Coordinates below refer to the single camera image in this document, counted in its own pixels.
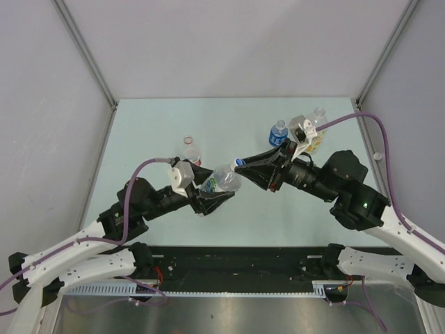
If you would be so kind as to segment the green label clear bottle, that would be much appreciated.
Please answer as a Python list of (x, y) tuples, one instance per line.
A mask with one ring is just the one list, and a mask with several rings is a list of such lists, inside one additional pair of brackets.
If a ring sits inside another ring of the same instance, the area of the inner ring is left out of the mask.
[(237, 192), (241, 188), (242, 181), (239, 175), (235, 173), (233, 161), (230, 164), (217, 167), (201, 184), (200, 190), (209, 193), (222, 191)]

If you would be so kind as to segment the blue white bottle cap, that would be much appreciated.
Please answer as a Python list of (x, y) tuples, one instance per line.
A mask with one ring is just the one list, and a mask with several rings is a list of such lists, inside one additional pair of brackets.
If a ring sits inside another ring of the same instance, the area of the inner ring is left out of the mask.
[(237, 159), (235, 159), (235, 160), (233, 161), (233, 165), (234, 165), (235, 167), (243, 166), (243, 165), (245, 165), (245, 161), (244, 161), (243, 159), (239, 159), (239, 158), (237, 158)]

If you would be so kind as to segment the blue label Pocari bottle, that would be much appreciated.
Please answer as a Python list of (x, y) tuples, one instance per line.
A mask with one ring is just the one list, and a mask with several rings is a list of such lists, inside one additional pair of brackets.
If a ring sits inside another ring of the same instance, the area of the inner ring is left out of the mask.
[(271, 128), (268, 143), (273, 147), (279, 147), (288, 136), (288, 128), (284, 120), (278, 120)]

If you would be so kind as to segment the red cap water bottle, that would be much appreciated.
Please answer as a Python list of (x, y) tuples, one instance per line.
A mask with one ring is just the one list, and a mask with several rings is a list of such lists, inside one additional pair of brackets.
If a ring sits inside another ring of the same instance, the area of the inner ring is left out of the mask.
[(194, 143), (192, 136), (185, 136), (183, 139), (184, 142), (184, 157), (189, 160), (192, 164), (196, 166), (201, 166), (201, 154), (200, 150)]

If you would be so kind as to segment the square clear juice bottle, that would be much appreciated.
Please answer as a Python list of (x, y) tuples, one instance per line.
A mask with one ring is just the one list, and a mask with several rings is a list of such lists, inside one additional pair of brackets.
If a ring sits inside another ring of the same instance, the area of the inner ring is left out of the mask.
[(312, 139), (311, 145), (306, 149), (306, 153), (315, 154), (320, 148), (325, 135), (325, 130), (318, 131), (318, 128), (328, 123), (326, 111), (321, 107), (317, 107), (311, 113), (306, 115), (306, 119), (308, 119), (313, 126), (315, 126), (317, 133), (317, 135)]

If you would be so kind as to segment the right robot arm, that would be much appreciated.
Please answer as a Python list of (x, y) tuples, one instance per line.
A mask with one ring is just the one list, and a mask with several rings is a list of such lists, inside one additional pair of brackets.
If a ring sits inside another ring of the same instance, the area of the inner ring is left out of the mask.
[(358, 253), (330, 245), (321, 261), (329, 279), (341, 274), (373, 276), (407, 285), (423, 301), (444, 307), (444, 243), (396, 211), (379, 191), (366, 185), (366, 166), (350, 150), (333, 153), (322, 167), (297, 143), (286, 139), (265, 153), (236, 159), (234, 170), (260, 188), (276, 192), (288, 184), (333, 204), (331, 215), (345, 228), (362, 231), (398, 251), (397, 256)]

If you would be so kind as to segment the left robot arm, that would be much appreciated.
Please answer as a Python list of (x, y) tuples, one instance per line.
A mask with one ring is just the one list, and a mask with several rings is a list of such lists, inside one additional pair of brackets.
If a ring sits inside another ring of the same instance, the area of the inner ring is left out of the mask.
[(152, 158), (133, 172), (118, 192), (118, 202), (76, 234), (34, 254), (13, 253), (8, 258), (17, 307), (9, 333), (37, 333), (41, 309), (70, 289), (101, 279), (148, 277), (154, 269), (146, 244), (128, 244), (148, 229), (146, 223), (170, 212), (191, 207), (200, 216), (213, 213), (234, 191), (200, 188), (214, 174), (188, 160)]

